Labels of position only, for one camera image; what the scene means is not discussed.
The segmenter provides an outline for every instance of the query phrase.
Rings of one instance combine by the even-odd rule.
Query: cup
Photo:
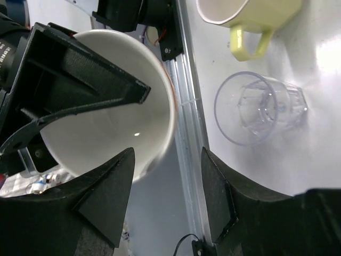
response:
[[[239,61],[264,55],[274,32],[301,8],[302,0],[196,0],[201,18],[230,28],[230,49]],[[245,48],[244,31],[262,34],[253,54]]]
[[[214,101],[220,131],[240,146],[254,146],[299,125],[306,111],[301,88],[248,71],[226,79]]]
[[[41,130],[42,138],[56,161],[75,176],[133,147],[136,182],[159,164],[172,143],[177,108],[171,80],[157,57],[124,33],[91,30],[74,37],[151,91],[143,104],[61,118]]]

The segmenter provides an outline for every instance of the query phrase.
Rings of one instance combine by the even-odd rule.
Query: white table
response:
[[[227,165],[273,190],[294,195],[314,187],[341,187],[341,1],[304,0],[303,9],[276,33],[265,57],[239,62],[229,29],[201,20],[187,0],[192,47],[210,149]],[[258,35],[249,34],[249,46]],[[240,147],[220,133],[214,98],[233,73],[248,70],[303,89],[307,119],[256,147]]]

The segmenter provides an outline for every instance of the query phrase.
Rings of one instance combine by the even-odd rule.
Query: transparent cup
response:
[[[220,131],[240,146],[254,146],[299,125],[306,111],[302,89],[249,71],[226,79],[214,102]]]

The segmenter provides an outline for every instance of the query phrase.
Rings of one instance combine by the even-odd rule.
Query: white bowl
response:
[[[56,161],[75,176],[133,147],[136,182],[159,164],[172,143],[177,108],[171,80],[157,57],[124,33],[91,30],[75,38],[150,86],[151,91],[141,105],[67,116],[40,133]]]

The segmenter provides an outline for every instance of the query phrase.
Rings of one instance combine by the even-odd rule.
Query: yellow handle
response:
[[[253,60],[262,57],[275,32],[275,30],[264,31],[255,52],[251,55],[244,46],[244,31],[246,25],[235,25],[230,28],[230,48],[233,56],[239,61]]]

